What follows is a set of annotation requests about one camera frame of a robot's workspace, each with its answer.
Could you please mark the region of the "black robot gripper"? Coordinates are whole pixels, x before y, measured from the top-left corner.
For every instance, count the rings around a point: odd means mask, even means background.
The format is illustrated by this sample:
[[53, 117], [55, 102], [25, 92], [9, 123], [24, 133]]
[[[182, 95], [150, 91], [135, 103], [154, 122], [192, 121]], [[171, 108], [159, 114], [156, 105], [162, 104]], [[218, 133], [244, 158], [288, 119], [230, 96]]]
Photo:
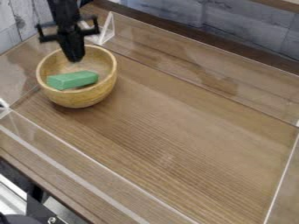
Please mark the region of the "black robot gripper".
[[[35, 26], [39, 32], [39, 40], [41, 43], [59, 41], [60, 48], [69, 62], [80, 62], [85, 55], [84, 37], [100, 34], [99, 17], [96, 15], [75, 16], [52, 13], [52, 21]], [[93, 27], [85, 30], [80, 29], [79, 23], [92, 21]], [[43, 33], [43, 28], [57, 27], [57, 32], [51, 35]]]

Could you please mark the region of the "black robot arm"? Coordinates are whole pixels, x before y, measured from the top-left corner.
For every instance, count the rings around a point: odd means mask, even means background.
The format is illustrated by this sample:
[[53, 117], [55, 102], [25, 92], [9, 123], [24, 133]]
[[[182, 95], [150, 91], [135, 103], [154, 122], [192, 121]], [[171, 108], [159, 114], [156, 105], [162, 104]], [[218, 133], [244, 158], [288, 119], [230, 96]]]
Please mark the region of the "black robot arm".
[[99, 35], [99, 17], [81, 16], [77, 0], [47, 0], [52, 21], [37, 24], [39, 41], [56, 41], [69, 62], [80, 62], [85, 56], [84, 38]]

